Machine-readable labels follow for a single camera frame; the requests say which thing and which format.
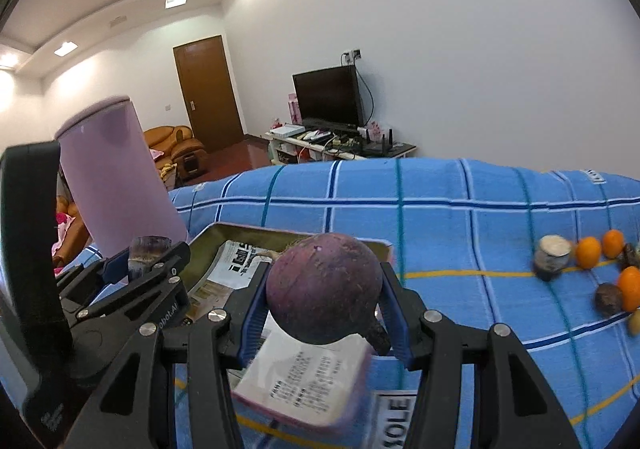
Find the orange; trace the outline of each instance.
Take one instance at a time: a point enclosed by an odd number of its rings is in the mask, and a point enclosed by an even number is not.
[[[616,284],[622,290],[622,309],[625,312],[633,312],[640,307],[640,270],[627,267],[620,272]]]
[[[616,259],[625,248],[625,235],[616,229],[602,236],[602,251],[609,259]]]
[[[596,238],[582,238],[575,247],[575,264],[581,269],[591,270],[598,264],[601,253],[602,248]]]

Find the wooden door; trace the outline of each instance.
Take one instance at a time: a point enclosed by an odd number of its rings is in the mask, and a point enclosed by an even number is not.
[[[242,142],[222,36],[175,47],[174,57],[194,136],[209,153]]]

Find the blue gripper pad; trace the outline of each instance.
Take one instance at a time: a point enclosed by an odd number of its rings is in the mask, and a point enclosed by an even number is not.
[[[400,286],[391,265],[382,263],[381,266],[384,278],[379,303],[386,331],[396,359],[412,370],[416,358],[431,348],[431,340],[424,339],[420,326],[426,307],[416,292]]]
[[[129,275],[129,249],[118,252],[110,259],[105,260],[102,272],[102,280],[105,284],[115,285],[127,275]]]
[[[224,355],[238,369],[248,366],[260,347],[260,335],[269,312],[266,284],[270,268],[270,263],[260,263],[249,286],[234,290],[224,307],[231,315],[230,343]]]

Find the metal tray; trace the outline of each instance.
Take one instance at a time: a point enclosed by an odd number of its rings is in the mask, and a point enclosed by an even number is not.
[[[218,253],[218,249],[227,240],[249,243],[261,249],[283,252],[289,245],[300,239],[313,236],[307,233],[294,233],[276,229],[264,229],[233,223],[212,223],[197,235],[190,243],[191,261],[182,270],[180,277],[187,292],[197,286]],[[380,261],[391,261],[392,247],[380,239],[363,239]]]

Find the bed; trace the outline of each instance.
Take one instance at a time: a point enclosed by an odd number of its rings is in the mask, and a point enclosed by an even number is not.
[[[429,308],[459,324],[511,326],[583,447],[606,447],[640,397],[640,337],[627,333],[628,314],[605,319],[592,304],[596,287],[617,279],[616,263],[603,259],[587,272],[569,268],[550,284],[531,273],[532,246],[544,235],[576,241],[615,228],[638,242],[638,180],[466,159],[372,159],[266,167],[170,197],[191,237],[211,223],[230,222],[388,241],[402,283]],[[78,261],[98,255],[89,248]],[[181,448],[190,447],[183,378],[177,382]],[[418,379],[395,359],[374,357],[367,387],[415,390]],[[457,448],[469,446],[472,381],[472,368],[465,367]],[[365,397],[346,434],[326,438],[239,404],[236,412],[247,447],[360,447],[369,404]]]

